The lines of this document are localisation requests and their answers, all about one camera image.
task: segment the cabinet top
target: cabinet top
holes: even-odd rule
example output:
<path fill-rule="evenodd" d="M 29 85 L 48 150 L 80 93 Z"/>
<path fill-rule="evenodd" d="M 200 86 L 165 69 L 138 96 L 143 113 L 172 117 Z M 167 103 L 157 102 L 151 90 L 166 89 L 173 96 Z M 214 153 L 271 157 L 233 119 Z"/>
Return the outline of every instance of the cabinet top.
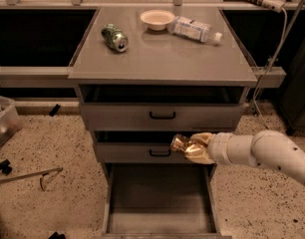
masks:
<path fill-rule="evenodd" d="M 223 34 L 219 46 L 152 31 L 140 19 L 146 10 L 161 9 L 210 24 Z M 129 38 L 123 53 L 110 49 L 102 37 L 114 24 Z M 256 78 L 221 12 L 216 7 L 172 5 L 103 6 L 71 65 L 70 79 L 108 83 L 178 84 L 254 87 Z"/>

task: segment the drawer front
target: drawer front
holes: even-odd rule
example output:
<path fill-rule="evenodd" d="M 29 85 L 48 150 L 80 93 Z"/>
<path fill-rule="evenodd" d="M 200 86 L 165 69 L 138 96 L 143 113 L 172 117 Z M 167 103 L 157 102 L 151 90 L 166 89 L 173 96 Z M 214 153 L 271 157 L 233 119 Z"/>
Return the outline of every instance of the drawer front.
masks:
<path fill-rule="evenodd" d="M 81 106 L 82 117 L 89 130 L 231 130 L 236 128 L 242 112 L 243 105 Z"/>
<path fill-rule="evenodd" d="M 182 154 L 171 152 L 169 144 L 95 143 L 94 149 L 98 162 L 191 163 Z"/>

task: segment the metal rod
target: metal rod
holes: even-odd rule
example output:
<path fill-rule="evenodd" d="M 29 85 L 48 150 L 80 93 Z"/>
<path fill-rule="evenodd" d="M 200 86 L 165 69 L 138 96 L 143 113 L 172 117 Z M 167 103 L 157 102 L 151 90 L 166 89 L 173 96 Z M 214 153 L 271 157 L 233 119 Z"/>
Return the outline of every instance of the metal rod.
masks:
<path fill-rule="evenodd" d="M 0 180 L 0 184 L 16 181 L 16 180 L 20 180 L 20 179 L 26 179 L 26 178 L 33 177 L 33 176 L 38 176 L 38 175 L 47 175 L 50 172 L 53 172 L 53 171 L 62 171 L 62 170 L 63 170 L 63 167 L 57 167 L 57 168 L 53 168 L 53 169 L 49 169 L 49 170 L 29 173 L 29 174 L 25 174 L 25 175 L 13 177 L 13 178 L 2 179 L 2 180 Z"/>

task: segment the gray plastic bin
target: gray plastic bin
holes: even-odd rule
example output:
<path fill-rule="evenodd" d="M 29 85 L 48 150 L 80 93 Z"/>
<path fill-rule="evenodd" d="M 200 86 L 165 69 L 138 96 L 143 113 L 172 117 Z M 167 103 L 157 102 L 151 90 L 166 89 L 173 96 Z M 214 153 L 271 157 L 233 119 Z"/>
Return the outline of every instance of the gray plastic bin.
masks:
<path fill-rule="evenodd" d="M 21 120 L 15 108 L 15 102 L 0 96 L 0 148 L 18 130 Z"/>

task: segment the bottle cap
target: bottle cap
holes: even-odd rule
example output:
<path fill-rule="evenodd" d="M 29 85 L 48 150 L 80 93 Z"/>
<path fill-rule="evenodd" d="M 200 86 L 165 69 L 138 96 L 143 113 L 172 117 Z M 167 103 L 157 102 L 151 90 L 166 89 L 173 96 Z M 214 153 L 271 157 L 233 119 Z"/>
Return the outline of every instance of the bottle cap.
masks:
<path fill-rule="evenodd" d="M 223 39 L 223 35 L 219 32 L 216 32 L 213 34 L 212 42 L 215 44 L 219 44 L 221 43 L 222 39 Z"/>

